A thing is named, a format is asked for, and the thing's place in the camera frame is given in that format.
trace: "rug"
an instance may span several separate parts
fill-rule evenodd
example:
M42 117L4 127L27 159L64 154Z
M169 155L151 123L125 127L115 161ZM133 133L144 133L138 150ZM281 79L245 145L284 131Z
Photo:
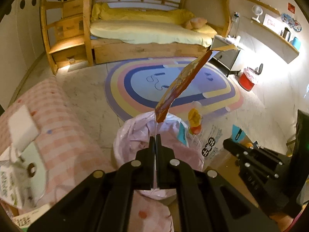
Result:
M109 105L123 121L153 111L169 85L194 59L142 58L118 62L106 79ZM169 112L186 121L193 101L202 104L200 113L204 118L215 118L239 108L243 97L232 80L207 63L175 99Z

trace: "blue cup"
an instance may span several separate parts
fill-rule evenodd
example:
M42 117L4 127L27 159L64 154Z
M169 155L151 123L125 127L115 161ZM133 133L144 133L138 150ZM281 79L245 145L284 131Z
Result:
M297 37L294 37L292 45L299 51L300 49L300 45L302 43L299 41L299 39Z

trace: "nightstand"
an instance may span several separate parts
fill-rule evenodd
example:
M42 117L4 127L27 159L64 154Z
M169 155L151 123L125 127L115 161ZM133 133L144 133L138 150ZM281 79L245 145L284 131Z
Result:
M230 44L231 43L229 43L225 38L215 35L211 48L222 47ZM238 75L240 69L234 70L233 66L237 60L240 59L239 57L241 51L242 50L239 48L237 50L221 51L214 56L214 60L211 60L211 63L220 69L226 76L230 74Z

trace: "white fan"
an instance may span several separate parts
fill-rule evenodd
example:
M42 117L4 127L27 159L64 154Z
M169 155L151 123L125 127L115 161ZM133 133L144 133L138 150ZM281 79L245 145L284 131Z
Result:
M252 20L257 21L258 23L261 23L259 20L260 15L263 14L263 10L261 6L255 5L252 7L252 12L255 14L256 17L252 17Z

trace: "metal bolt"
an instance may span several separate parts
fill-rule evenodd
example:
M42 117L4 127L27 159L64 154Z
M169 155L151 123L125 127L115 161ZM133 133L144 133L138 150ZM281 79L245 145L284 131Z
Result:
M178 159L171 159L170 164L173 166L178 166L180 164L180 161Z
M139 167L141 164L142 163L139 160L137 160L137 159L131 162L131 165L133 167Z
M93 172L93 177L94 178L101 178L103 176L103 172L101 170L96 170L95 172Z
M215 170L209 170L207 172L207 175L210 177L210 178L216 178L217 177L217 172Z

